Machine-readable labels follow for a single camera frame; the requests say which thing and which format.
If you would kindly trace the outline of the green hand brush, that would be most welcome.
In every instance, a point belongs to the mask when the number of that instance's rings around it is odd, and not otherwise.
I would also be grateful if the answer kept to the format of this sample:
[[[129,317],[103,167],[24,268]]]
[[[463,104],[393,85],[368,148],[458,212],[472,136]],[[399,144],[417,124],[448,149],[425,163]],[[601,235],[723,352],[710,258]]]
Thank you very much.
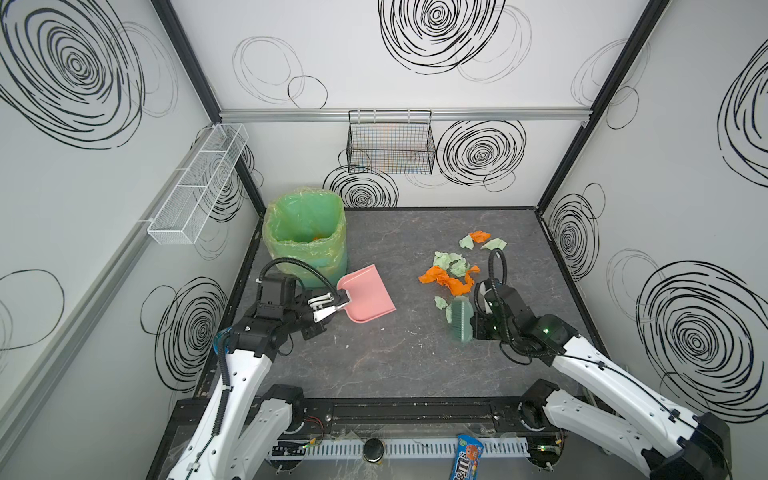
[[[446,308],[446,314],[455,339],[462,343],[469,342],[473,338],[471,319],[474,309],[471,302],[464,296],[455,297]]]

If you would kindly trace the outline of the pink plastic dustpan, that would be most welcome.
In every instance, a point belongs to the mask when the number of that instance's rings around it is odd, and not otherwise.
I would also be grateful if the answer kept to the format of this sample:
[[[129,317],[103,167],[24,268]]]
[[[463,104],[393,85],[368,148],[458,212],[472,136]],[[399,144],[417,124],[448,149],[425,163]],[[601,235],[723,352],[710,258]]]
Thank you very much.
[[[349,302],[343,310],[354,323],[367,323],[396,310],[375,265],[343,276],[337,289],[346,292]]]

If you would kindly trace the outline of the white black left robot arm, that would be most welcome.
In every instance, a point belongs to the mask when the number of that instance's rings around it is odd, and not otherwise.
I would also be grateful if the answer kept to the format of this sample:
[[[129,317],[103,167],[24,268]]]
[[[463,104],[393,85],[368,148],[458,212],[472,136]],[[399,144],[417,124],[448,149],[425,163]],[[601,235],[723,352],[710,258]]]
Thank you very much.
[[[297,277],[261,278],[255,303],[215,340],[220,378],[202,418],[168,473],[170,479],[251,479],[288,430],[303,424],[299,387],[276,385],[248,417],[281,347],[295,333],[314,337],[349,302],[330,282],[301,288]]]

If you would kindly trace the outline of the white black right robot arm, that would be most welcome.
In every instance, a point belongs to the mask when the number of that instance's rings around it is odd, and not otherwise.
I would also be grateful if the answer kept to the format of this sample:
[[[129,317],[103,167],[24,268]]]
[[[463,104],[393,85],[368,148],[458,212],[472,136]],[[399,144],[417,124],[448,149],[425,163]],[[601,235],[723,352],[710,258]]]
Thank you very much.
[[[561,318],[538,316],[512,287],[489,279],[471,295],[479,340],[577,381],[610,406],[604,411],[537,380],[520,398],[518,416],[530,431],[575,433],[616,455],[649,479],[729,479],[730,428],[716,415],[695,414],[627,373]]]

